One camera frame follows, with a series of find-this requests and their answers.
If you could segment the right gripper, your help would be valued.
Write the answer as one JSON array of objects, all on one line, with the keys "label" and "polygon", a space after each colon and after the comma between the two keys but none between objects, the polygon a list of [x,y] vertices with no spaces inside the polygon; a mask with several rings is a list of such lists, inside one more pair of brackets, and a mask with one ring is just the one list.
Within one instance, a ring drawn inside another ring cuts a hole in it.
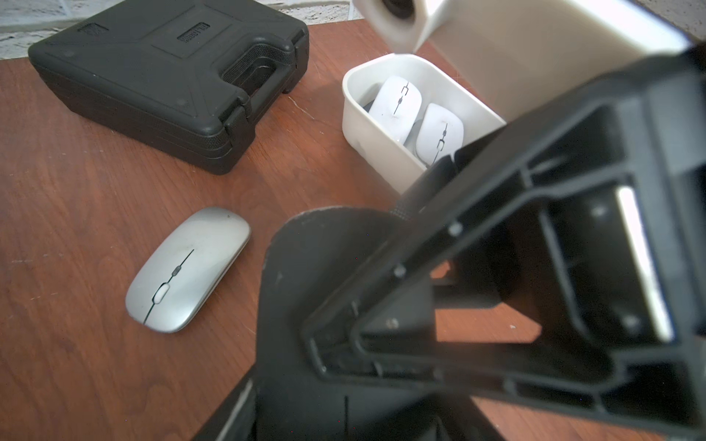
[{"label": "right gripper", "polygon": [[[705,47],[605,73],[444,157],[410,220],[303,323],[329,381],[460,391],[705,437]],[[531,300],[529,343],[373,330],[415,288]]]}]

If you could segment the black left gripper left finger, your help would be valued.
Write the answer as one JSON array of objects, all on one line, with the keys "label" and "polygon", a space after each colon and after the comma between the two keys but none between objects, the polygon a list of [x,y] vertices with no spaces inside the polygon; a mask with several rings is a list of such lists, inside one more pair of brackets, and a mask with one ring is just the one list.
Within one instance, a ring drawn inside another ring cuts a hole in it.
[{"label": "black left gripper left finger", "polygon": [[252,367],[192,440],[256,440],[256,422],[257,382]]}]

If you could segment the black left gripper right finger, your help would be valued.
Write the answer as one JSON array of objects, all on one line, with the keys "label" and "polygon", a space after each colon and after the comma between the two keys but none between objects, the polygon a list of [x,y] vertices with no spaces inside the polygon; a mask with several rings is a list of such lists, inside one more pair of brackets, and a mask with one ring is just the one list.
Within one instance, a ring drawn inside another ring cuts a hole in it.
[{"label": "black left gripper right finger", "polygon": [[441,395],[441,422],[450,440],[505,440],[470,395]]}]

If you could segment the white mouse small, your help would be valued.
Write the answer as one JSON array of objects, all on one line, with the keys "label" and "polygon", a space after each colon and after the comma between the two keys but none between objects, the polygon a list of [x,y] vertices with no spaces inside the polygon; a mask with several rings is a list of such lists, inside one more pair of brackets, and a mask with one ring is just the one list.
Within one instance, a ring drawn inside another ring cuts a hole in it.
[{"label": "white mouse small", "polygon": [[418,88],[403,77],[394,75],[382,84],[369,115],[394,141],[404,144],[421,105],[422,96]]}]

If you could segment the silver mouse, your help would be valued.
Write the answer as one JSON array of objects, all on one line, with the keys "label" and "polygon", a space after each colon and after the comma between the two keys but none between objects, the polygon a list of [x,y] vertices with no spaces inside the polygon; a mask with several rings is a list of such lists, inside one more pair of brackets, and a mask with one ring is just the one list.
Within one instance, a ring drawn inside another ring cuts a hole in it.
[{"label": "silver mouse", "polygon": [[166,334],[198,313],[246,247],[249,224],[218,207],[201,209],[165,239],[138,272],[125,307],[134,321]]}]

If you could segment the black rounded wireless mouse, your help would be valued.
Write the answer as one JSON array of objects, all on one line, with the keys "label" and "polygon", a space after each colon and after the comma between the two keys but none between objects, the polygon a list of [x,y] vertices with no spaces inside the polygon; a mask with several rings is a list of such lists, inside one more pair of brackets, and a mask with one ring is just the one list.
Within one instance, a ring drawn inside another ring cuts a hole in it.
[{"label": "black rounded wireless mouse", "polygon": [[366,112],[369,112],[369,111],[371,110],[372,105],[374,104],[374,101],[375,101],[375,99],[373,99],[373,100],[371,100],[370,102],[368,102],[368,103],[363,107],[363,109],[364,109]]}]

